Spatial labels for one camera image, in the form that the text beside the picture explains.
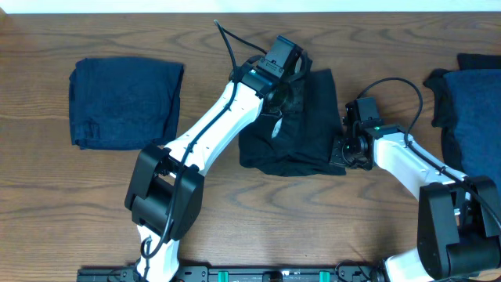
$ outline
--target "wood grain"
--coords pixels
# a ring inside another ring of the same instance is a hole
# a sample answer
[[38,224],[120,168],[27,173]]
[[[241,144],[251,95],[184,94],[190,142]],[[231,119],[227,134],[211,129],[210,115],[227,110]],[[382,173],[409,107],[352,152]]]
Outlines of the wood grain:
[[[178,132],[221,94],[231,63],[212,20],[268,48],[278,34],[331,68],[338,108],[389,76],[416,82],[424,112],[414,136],[440,157],[434,98],[420,85],[458,52],[500,53],[496,13],[12,15],[0,28],[0,280],[72,281],[82,266],[139,257],[123,201],[138,151],[70,145],[68,77],[91,56],[182,62]],[[233,42],[242,62],[254,51]],[[389,122],[408,125],[418,105],[406,85],[375,88]],[[213,265],[374,262],[414,247],[417,202],[385,171],[280,178],[241,168],[234,140],[206,178],[202,212],[183,259]]]
[[0,7],[0,26],[3,24],[3,20],[5,19],[6,17],[6,14],[4,12],[4,10],[2,9],[2,7]]

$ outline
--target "white wall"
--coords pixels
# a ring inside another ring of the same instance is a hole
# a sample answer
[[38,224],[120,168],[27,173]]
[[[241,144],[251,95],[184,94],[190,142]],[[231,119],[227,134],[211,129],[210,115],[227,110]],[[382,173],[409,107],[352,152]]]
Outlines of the white wall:
[[7,13],[501,11],[501,0],[0,0]]

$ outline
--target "green connector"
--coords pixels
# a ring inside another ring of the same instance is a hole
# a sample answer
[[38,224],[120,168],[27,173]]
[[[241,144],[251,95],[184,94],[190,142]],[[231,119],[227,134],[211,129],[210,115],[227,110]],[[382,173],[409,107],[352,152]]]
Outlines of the green connector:
[[218,273],[218,282],[229,282],[229,273],[228,273],[228,271],[220,271]]
[[320,282],[330,282],[330,272],[320,271]]

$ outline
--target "folded blue towel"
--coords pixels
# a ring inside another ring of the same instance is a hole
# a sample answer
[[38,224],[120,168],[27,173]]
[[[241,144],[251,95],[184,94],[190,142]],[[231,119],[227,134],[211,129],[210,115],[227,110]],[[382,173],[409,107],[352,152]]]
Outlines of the folded blue towel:
[[489,176],[501,193],[501,70],[444,75],[456,114],[454,136],[470,176]]
[[175,138],[183,65],[84,59],[70,76],[70,134],[81,149],[135,150]]

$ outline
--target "black cloth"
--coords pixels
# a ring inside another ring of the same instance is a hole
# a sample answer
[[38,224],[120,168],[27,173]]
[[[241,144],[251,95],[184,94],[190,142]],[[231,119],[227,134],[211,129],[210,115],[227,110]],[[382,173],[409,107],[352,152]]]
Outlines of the black cloth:
[[70,134],[81,149],[135,150],[175,139],[183,65],[84,59],[70,76]]
[[460,70],[495,70],[501,68],[501,56],[480,54],[459,54]]
[[[305,79],[304,111],[279,117],[262,115],[240,132],[240,164],[269,175],[345,175],[329,164],[335,135],[343,130],[330,70],[310,72]],[[272,138],[277,121],[278,134]]]
[[447,86],[447,81],[444,79],[444,75],[449,72],[450,70],[433,70],[423,85],[431,89],[434,93],[435,105],[431,125],[442,128],[441,143],[444,162],[451,168],[464,172],[461,163],[463,157],[460,145],[454,137],[457,116],[454,111],[451,92]]

